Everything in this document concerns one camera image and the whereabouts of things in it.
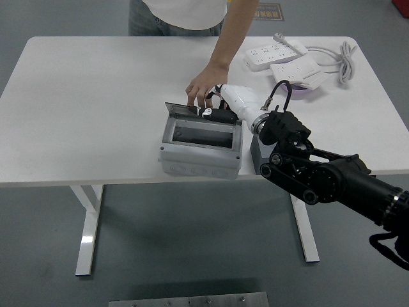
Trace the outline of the person's left hand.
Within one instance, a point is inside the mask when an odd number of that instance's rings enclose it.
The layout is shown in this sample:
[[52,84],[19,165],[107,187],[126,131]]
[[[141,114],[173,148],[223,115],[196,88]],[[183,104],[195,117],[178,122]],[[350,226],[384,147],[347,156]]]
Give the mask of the person's left hand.
[[228,81],[228,66],[208,64],[186,87],[188,106],[213,107],[213,102],[207,98],[210,90]]

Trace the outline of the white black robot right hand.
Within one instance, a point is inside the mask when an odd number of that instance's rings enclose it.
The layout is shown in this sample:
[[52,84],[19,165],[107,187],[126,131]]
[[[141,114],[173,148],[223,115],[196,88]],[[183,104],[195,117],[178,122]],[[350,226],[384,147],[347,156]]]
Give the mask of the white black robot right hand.
[[229,109],[190,106],[188,110],[213,122],[234,124],[238,120],[244,120],[252,134],[260,134],[268,118],[268,111],[261,109],[262,103],[252,88],[222,84],[215,86],[208,98],[214,95],[218,95]]

